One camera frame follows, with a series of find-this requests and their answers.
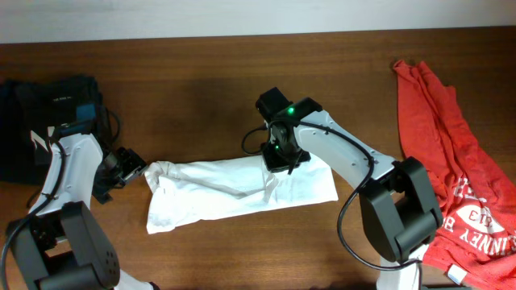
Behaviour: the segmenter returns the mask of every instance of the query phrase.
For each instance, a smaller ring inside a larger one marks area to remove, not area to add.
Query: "wire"
[[[63,179],[63,174],[65,173],[65,161],[66,161],[66,152],[63,146],[59,143],[59,141],[55,140],[54,138],[49,138],[49,140],[53,143],[55,143],[59,147],[60,156],[61,156],[61,164],[59,173],[57,175],[56,184],[54,184],[54,188],[50,192],[50,194],[47,195],[47,200],[45,200],[41,205],[36,207],[33,211],[31,211],[27,216],[25,216],[15,227],[14,230],[12,230],[9,234],[9,237],[6,239],[6,244],[3,246],[2,249],[2,265],[1,265],[1,277],[2,277],[2,286],[4,290],[9,290],[9,285],[7,285],[7,274],[6,274],[6,260],[7,260],[7,252],[9,251],[9,247],[13,240],[16,238],[16,236],[19,234],[20,230],[22,230],[27,223],[36,216],[38,212],[40,212],[42,209],[44,209],[50,201],[54,199],[54,197],[57,194],[57,190],[59,189],[60,183]]]
[[[419,290],[422,289],[422,261],[418,263],[418,274],[419,274]]]
[[[260,154],[260,153],[261,153],[261,152],[266,148],[266,146],[263,146],[263,147],[262,147],[260,150],[258,150],[258,151],[248,151],[248,150],[245,148],[245,140],[246,140],[246,139],[247,139],[247,138],[248,138],[252,133],[257,132],[257,131],[266,131],[266,130],[269,132],[269,137],[267,138],[267,142],[268,142],[271,138],[270,138],[270,129],[267,129],[267,125],[266,125],[266,124],[264,124],[264,125],[262,125],[262,126],[259,126],[259,127],[258,127],[258,128],[256,128],[256,129],[252,129],[252,130],[250,130],[250,131],[249,131],[249,132],[248,132],[248,133],[243,137],[241,146],[242,146],[242,150],[245,152],[245,154],[247,154],[247,155],[257,155],[257,154]]]
[[[116,133],[114,134],[114,136],[111,140],[111,142],[114,143],[114,141],[116,141],[120,136],[120,130],[122,129],[122,121],[120,121],[119,116],[117,114],[115,114],[113,111],[108,110],[107,108],[106,108],[106,110],[107,110],[107,113],[110,114],[111,116],[113,116],[114,120],[116,121]]]
[[[38,194],[41,193],[41,189],[43,188],[38,188],[38,190],[36,190],[34,193],[32,193],[32,195],[29,197],[29,199],[27,200],[27,203],[25,204],[25,207],[30,209],[31,208],[31,203],[32,201],[34,200],[35,197],[38,196]]]
[[[288,119],[288,118],[274,119],[274,120],[272,120],[268,124],[268,135],[269,135],[268,139],[270,139],[272,124],[274,124],[275,122],[288,122],[288,123],[290,123],[292,125],[295,125],[295,126],[303,125],[303,126],[308,126],[308,127],[312,127],[312,128],[315,128],[315,129],[319,129],[319,130],[322,130],[322,131],[326,131],[326,132],[332,133],[333,135],[337,135],[340,138],[342,138],[342,139],[346,140],[347,142],[349,142],[356,149],[358,149],[359,151],[364,153],[365,157],[367,158],[369,170],[368,170],[367,174],[365,175],[365,178],[360,182],[360,184],[355,188],[355,190],[353,190],[351,196],[349,196],[347,201],[344,203],[344,206],[340,210],[339,217],[337,218],[337,234],[339,235],[340,243],[344,246],[346,251],[349,252],[349,254],[353,258],[359,260],[359,262],[361,262],[362,264],[364,264],[364,265],[366,265],[368,267],[371,267],[371,268],[373,268],[375,270],[379,270],[379,271],[398,271],[398,270],[406,268],[406,267],[408,267],[410,265],[413,265],[415,263],[421,263],[421,261],[418,260],[418,259],[412,259],[412,260],[406,261],[402,265],[392,266],[392,267],[385,267],[385,266],[380,266],[380,265],[376,265],[376,264],[370,263],[370,262],[364,260],[362,257],[360,257],[352,248],[350,248],[350,246],[346,242],[346,239],[343,236],[342,222],[343,222],[344,216],[346,214],[347,208],[353,202],[355,197],[358,195],[359,190],[362,189],[362,187],[364,187],[364,185],[371,179],[372,173],[374,172],[374,158],[371,156],[371,154],[365,148],[363,148],[360,144],[358,144],[357,141],[355,141],[355,140],[349,138],[348,136],[338,132],[337,130],[331,129],[328,126],[316,125],[316,124],[312,124],[312,123],[309,123],[309,122],[297,121],[297,120]]]

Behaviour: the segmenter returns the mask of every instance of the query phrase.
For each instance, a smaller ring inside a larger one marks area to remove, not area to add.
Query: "white wall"
[[[515,24],[515,0],[0,0],[0,43]]]

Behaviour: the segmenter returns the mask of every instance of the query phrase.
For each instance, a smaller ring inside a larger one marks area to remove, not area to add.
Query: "folded white cloth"
[[[213,162],[151,164],[145,178],[152,191],[149,234],[199,220],[214,220],[337,201],[330,167],[312,155],[292,175],[271,173],[261,156]]]

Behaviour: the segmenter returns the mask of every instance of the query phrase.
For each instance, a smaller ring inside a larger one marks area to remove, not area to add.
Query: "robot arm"
[[[398,162],[372,149],[310,98],[294,104],[274,88],[260,96],[256,108],[270,132],[262,144],[268,170],[292,171],[310,159],[307,152],[324,160],[356,189],[364,232],[382,258],[402,264],[433,240],[443,216],[427,172],[415,158]],[[397,203],[391,197],[395,192],[405,193]]]
[[[102,108],[77,107],[77,116],[52,134],[52,162],[29,218],[21,220],[27,222],[18,232],[20,221],[7,230],[15,232],[10,245],[15,261],[29,289],[157,289],[120,270],[113,245],[89,211],[92,195],[101,203],[110,200],[112,188],[123,187],[147,165],[132,150],[111,149]],[[65,240],[71,251],[46,253]]]

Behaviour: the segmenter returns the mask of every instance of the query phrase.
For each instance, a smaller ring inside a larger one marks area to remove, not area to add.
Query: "white logo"
[[[54,126],[47,128],[48,136],[52,136],[52,134],[54,134],[54,129],[56,129]],[[39,144],[44,150],[48,151],[47,143],[45,140],[43,140],[43,138],[37,135],[33,130],[31,130],[31,140],[34,143],[34,149],[38,149]]]
[[[487,202],[485,198],[476,197],[476,194],[473,192],[473,188],[471,187],[471,183],[469,183],[469,179],[467,177],[459,178],[457,186],[453,190],[453,195],[460,198],[478,200],[484,203]]]
[[[494,217],[491,216],[489,209],[486,207],[466,205],[457,210],[457,215],[472,228],[485,234],[493,234],[505,230],[494,220]]]

